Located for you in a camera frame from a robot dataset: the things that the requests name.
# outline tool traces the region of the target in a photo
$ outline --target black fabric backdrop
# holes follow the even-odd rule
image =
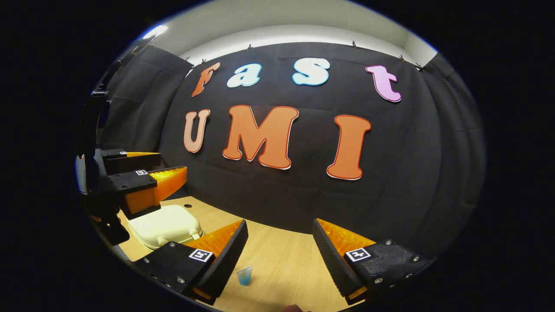
[[[100,142],[104,147],[159,150],[166,165],[188,166],[187,194],[243,218],[297,232],[310,233],[311,221],[321,218],[373,240],[394,239],[430,257],[443,252],[470,217],[485,172],[481,122],[472,96],[441,55],[420,72],[399,58],[367,49],[276,44],[213,59],[183,79],[187,63],[177,57],[142,62],[147,51],[137,61],[142,66],[126,69],[122,80],[129,83],[116,82],[121,108],[110,113]],[[158,51],[158,60],[171,59],[153,51]],[[327,82],[309,86],[292,81],[293,64],[304,57],[330,62]],[[204,91],[191,97],[200,73],[216,62],[220,68]],[[169,65],[164,67],[171,72],[169,83],[157,83],[161,70],[148,66],[152,63]],[[234,71],[249,63],[262,65],[260,81],[228,88]],[[402,101],[380,97],[372,74],[365,71],[373,65],[397,77],[392,89],[401,93]],[[258,125],[275,106],[299,110],[290,133],[289,170],[262,166],[258,156],[252,162],[222,156],[231,126],[229,108],[238,104],[252,107]],[[185,115],[202,109],[210,109],[210,116],[203,147],[192,154],[183,146]],[[363,175],[356,181],[326,174],[335,159],[339,128],[334,118],[339,114],[372,124],[362,147]],[[109,132],[118,134],[107,137]]]

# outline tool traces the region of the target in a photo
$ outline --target light blue letter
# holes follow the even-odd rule
[[[299,85],[321,85],[330,76],[326,70],[330,68],[330,62],[323,58],[301,58],[293,68],[299,72],[293,74],[293,81]]]
[[[257,83],[260,80],[258,73],[260,73],[261,69],[262,66],[256,63],[239,67],[235,71],[235,75],[229,78],[228,87],[235,88],[240,85],[249,87]]]

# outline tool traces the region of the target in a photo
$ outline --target wooden table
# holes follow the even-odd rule
[[[185,208],[199,221],[205,234],[242,218],[207,205],[193,197],[166,200],[161,205],[192,205]],[[135,261],[152,251],[131,233],[127,218],[118,216],[130,233],[119,246]],[[249,239],[233,275],[214,308],[221,311],[275,311],[296,304],[303,311],[339,311],[348,307],[341,297],[311,234],[291,232],[247,220]],[[241,286],[235,272],[253,267],[249,286]]]

